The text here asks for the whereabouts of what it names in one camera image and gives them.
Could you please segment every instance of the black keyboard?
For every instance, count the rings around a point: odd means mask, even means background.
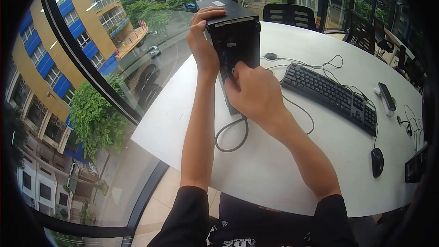
[[[362,96],[330,78],[291,63],[281,85],[333,110],[368,134],[376,136],[377,114]]]

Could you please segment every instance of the hand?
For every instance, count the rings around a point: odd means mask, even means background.
[[[194,55],[198,67],[198,78],[215,79],[220,71],[218,54],[204,37],[206,19],[226,14],[224,8],[207,7],[200,9],[190,21],[190,31],[186,36],[187,43]]]
[[[224,90],[230,104],[281,141],[284,129],[291,129],[297,123],[284,105],[279,81],[271,71],[249,68],[242,61],[236,63],[233,75],[241,91],[227,78]]]

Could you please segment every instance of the black device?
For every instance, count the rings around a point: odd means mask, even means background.
[[[428,144],[416,152],[405,164],[406,183],[420,182],[427,168]]]
[[[390,92],[388,91],[387,86],[381,82],[378,82],[378,87],[381,90],[381,94],[384,96],[384,100],[387,104],[388,109],[391,111],[395,111],[396,105],[393,102],[392,96],[390,95]]]
[[[310,69],[291,63],[281,85],[333,110],[368,134],[376,136],[376,109],[363,97]]]
[[[219,57],[221,86],[230,77],[235,83],[233,71],[238,61],[243,61],[250,68],[260,66],[261,24],[254,12],[231,0],[198,0],[198,7],[223,7],[224,16],[207,20],[206,39],[212,44]],[[230,115],[239,113],[229,103],[224,92]]]
[[[384,167],[383,153],[381,152],[380,148],[374,148],[370,152],[370,155],[372,157],[372,174],[374,178],[377,178],[383,172],[383,167]]]

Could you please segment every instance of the label sticker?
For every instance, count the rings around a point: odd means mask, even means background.
[[[222,3],[221,1],[214,1],[212,2],[213,4],[217,5],[218,7],[224,6],[225,4]]]
[[[245,17],[245,18],[229,20],[226,22],[221,22],[221,23],[215,24],[215,27],[218,28],[218,27],[224,26],[226,24],[233,24],[233,23],[238,23],[238,22],[242,22],[242,21],[249,21],[249,20],[254,20],[254,19],[255,19],[254,17]]]

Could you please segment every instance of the computer mouse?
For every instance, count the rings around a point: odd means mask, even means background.
[[[384,167],[384,157],[380,148],[375,148],[370,152],[372,156],[372,174],[374,178],[377,178],[383,172]]]

